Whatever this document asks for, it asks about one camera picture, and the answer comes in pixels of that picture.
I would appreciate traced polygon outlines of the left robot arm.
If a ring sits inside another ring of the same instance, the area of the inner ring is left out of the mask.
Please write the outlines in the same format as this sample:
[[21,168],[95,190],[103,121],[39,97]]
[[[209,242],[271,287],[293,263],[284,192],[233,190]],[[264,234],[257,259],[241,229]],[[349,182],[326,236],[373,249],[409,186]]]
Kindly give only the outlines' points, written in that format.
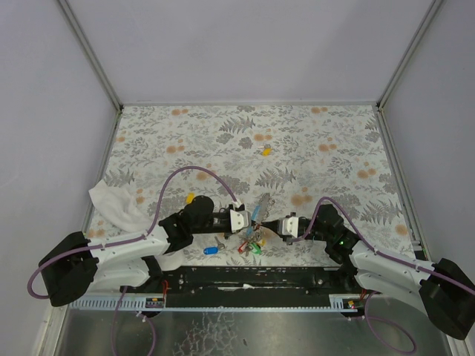
[[252,224],[243,204],[233,202],[219,211],[211,198],[195,197],[183,209],[158,222],[151,231],[106,237],[93,242],[81,231],[66,236],[39,262],[39,270],[53,307],[70,304],[92,291],[140,288],[172,257],[190,246],[197,234],[230,236]]

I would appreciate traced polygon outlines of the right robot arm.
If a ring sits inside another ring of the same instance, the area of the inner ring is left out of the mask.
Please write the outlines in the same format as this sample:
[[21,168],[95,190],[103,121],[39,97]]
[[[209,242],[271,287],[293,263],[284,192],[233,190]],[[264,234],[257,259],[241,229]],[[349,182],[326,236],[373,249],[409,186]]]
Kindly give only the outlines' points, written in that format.
[[435,263],[371,245],[337,202],[317,204],[311,218],[290,214],[264,228],[284,242],[325,242],[325,251],[362,289],[386,294],[425,314],[457,340],[474,326],[474,283],[453,261]]

